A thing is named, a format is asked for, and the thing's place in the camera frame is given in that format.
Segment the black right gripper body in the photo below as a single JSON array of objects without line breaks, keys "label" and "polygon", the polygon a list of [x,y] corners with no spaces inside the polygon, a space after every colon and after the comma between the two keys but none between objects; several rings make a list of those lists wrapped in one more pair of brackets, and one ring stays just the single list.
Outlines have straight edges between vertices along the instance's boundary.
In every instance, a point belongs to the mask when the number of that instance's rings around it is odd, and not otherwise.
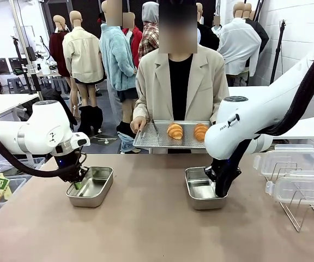
[{"label": "black right gripper body", "polygon": [[241,174],[237,164],[229,160],[214,160],[204,168],[206,176],[215,183],[215,191],[229,191],[232,182]]}]

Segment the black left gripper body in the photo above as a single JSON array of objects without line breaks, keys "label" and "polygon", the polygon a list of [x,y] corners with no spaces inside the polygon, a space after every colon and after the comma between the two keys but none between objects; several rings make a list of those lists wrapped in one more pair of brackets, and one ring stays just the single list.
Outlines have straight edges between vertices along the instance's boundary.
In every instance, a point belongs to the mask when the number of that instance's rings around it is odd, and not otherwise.
[{"label": "black left gripper body", "polygon": [[58,157],[58,168],[61,170],[60,178],[64,182],[81,182],[84,177],[80,176],[80,167],[87,159],[87,154],[71,152]]}]

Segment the person's right hand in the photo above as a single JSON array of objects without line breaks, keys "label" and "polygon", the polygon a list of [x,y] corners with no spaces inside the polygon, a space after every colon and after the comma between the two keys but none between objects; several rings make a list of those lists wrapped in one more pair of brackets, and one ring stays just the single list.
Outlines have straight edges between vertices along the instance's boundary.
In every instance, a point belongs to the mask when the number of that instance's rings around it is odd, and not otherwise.
[{"label": "person's right hand", "polygon": [[143,116],[135,117],[131,123],[130,128],[134,134],[137,134],[139,131],[142,131],[147,123],[147,120]]}]

